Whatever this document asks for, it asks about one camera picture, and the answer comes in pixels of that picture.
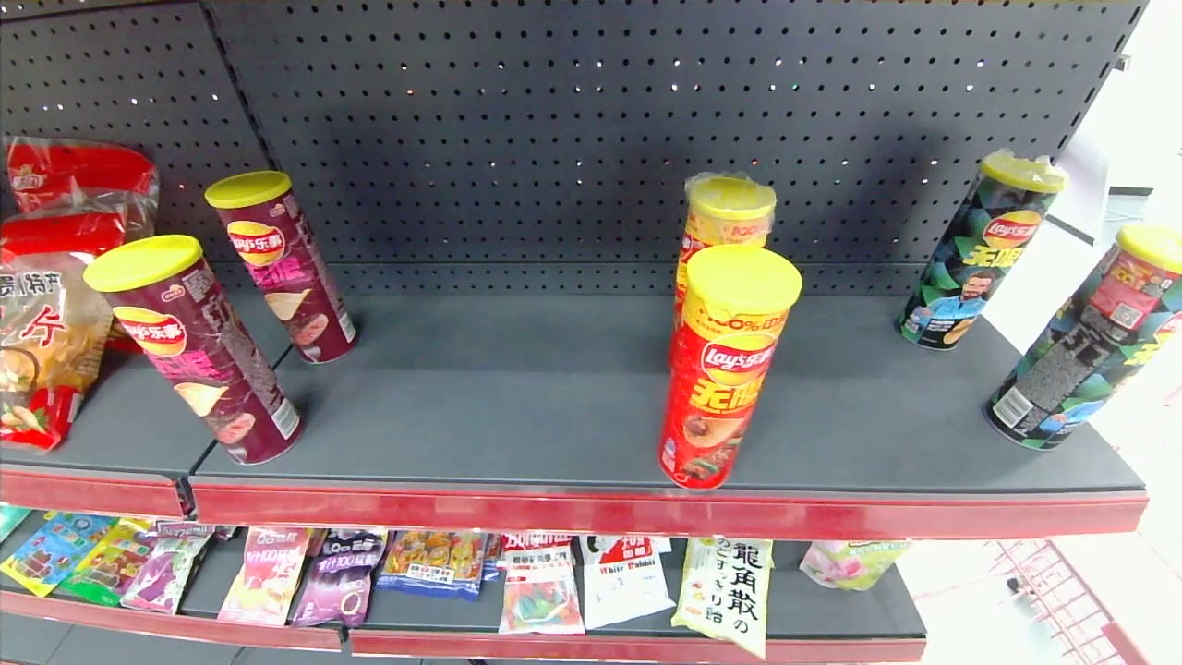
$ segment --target candy bag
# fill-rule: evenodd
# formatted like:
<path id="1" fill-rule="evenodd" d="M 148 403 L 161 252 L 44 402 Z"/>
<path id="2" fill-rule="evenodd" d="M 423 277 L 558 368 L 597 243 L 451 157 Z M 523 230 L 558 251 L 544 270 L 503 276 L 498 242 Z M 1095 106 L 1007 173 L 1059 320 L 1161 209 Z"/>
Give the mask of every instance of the candy bag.
<path id="1" fill-rule="evenodd" d="M 398 532 L 377 579 L 379 589 L 476 600 L 483 580 L 485 535 Z"/>
<path id="2" fill-rule="evenodd" d="M 505 605 L 496 632 L 582 635 L 571 536 L 505 535 Z"/>
<path id="3" fill-rule="evenodd" d="M 583 621 L 602 628 L 673 607 L 656 545 L 644 536 L 584 536 Z"/>
<path id="4" fill-rule="evenodd" d="M 27 508 L 18 508 L 0 502 L 0 543 L 8 540 L 8 536 L 17 530 L 17 527 L 20 527 L 20 523 L 28 517 L 30 513 L 32 510 Z"/>
<path id="5" fill-rule="evenodd" d="M 813 541 L 800 571 L 823 587 L 864 592 L 890 571 L 908 547 L 907 541 Z"/>
<path id="6" fill-rule="evenodd" d="M 181 596 L 204 554 L 209 535 L 156 539 L 151 554 L 139 567 L 135 580 L 119 599 L 119 605 L 132 609 L 147 609 L 176 614 Z"/>
<path id="7" fill-rule="evenodd" d="M 370 574 L 382 562 L 385 539 L 385 529 L 331 529 L 312 561 L 292 625 L 361 626 L 369 609 Z"/>
<path id="8" fill-rule="evenodd" d="M 256 626 L 282 626 L 299 589 L 309 545 L 319 529 L 251 527 L 242 568 L 226 594 L 217 619 Z"/>
<path id="9" fill-rule="evenodd" d="M 147 520 L 123 517 L 95 546 L 61 591 L 96 605 L 118 607 L 155 542 Z"/>
<path id="10" fill-rule="evenodd" d="M 674 626 L 767 658 L 772 541 L 689 539 Z"/>
<path id="11" fill-rule="evenodd" d="M 0 563 L 0 572 L 43 598 L 70 575 L 115 523 L 113 517 L 80 513 L 53 513 L 45 519 L 33 537 Z"/>
<path id="12" fill-rule="evenodd" d="M 0 227 L 0 439 L 56 448 L 98 377 L 111 307 L 82 280 L 124 236 L 118 206 L 45 208 Z"/>

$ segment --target purple candy bag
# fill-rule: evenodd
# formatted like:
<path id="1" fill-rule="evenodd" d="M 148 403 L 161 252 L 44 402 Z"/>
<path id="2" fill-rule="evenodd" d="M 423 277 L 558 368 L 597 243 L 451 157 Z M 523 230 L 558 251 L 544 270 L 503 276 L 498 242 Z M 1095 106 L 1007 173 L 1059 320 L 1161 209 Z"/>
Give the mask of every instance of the purple candy bag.
<path id="1" fill-rule="evenodd" d="M 382 561 L 383 529 L 332 529 L 312 562 L 293 626 L 340 621 L 356 628 L 369 609 L 370 576 Z"/>

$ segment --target yellow lid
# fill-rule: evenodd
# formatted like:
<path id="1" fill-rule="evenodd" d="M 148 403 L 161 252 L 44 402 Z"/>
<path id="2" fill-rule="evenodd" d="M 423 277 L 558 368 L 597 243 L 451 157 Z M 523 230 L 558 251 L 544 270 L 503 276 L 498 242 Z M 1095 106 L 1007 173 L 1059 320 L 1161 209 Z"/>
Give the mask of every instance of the yellow lid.
<path id="1" fill-rule="evenodd" d="M 1051 163 L 1051 157 L 1024 159 L 1006 148 L 981 159 L 981 172 L 1027 191 L 1056 194 L 1067 185 L 1067 171 Z"/>
<path id="2" fill-rule="evenodd" d="M 95 259 L 82 278 L 102 293 L 130 291 L 186 269 L 201 257 L 191 235 L 156 235 L 128 242 Z"/>
<path id="3" fill-rule="evenodd" d="M 775 313 L 795 304 L 804 287 L 792 262 L 762 247 L 715 245 L 689 259 L 690 291 L 707 305 L 734 313 Z"/>
<path id="4" fill-rule="evenodd" d="M 1182 272 L 1182 229 L 1161 222 L 1126 223 L 1116 234 L 1121 248 L 1170 272 Z"/>
<path id="5" fill-rule="evenodd" d="M 758 219 L 775 208 L 775 190 L 746 177 L 702 174 L 687 191 L 690 206 L 719 219 Z"/>
<path id="6" fill-rule="evenodd" d="M 206 189 L 206 201 L 215 208 L 232 210 L 265 203 L 286 194 L 292 178 L 280 170 L 255 170 L 232 175 Z"/>

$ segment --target red chip can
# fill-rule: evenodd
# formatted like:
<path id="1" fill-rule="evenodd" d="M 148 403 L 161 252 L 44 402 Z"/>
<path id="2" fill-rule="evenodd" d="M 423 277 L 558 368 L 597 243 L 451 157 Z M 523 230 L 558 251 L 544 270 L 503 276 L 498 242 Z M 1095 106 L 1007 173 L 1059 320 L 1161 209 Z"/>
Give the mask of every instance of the red chip can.
<path id="1" fill-rule="evenodd" d="M 296 443 L 303 420 L 196 237 L 157 235 L 116 247 L 83 279 L 235 462 L 267 462 Z"/>
<path id="2" fill-rule="evenodd" d="M 330 363 L 349 353 L 357 330 L 292 195 L 291 177 L 243 172 L 210 184 L 206 201 L 217 209 L 234 250 L 300 357 Z"/>

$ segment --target potato chip image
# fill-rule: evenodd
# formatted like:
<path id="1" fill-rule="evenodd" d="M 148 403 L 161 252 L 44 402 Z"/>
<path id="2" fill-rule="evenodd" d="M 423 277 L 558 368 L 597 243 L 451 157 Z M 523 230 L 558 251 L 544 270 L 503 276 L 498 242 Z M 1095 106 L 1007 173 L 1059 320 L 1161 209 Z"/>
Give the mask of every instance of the potato chip image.
<path id="1" fill-rule="evenodd" d="M 209 416 L 209 412 L 214 410 L 217 400 L 228 391 L 226 386 L 206 386 L 204 384 L 176 384 L 173 386 L 176 395 L 181 396 L 193 410 L 201 418 Z"/>
<path id="2" fill-rule="evenodd" d="M 291 320 L 296 315 L 296 309 L 304 301 L 304 298 L 311 292 L 311 288 L 304 288 L 298 293 L 265 293 L 262 299 L 267 300 L 267 306 L 271 307 L 271 311 L 275 312 L 279 320 Z"/>

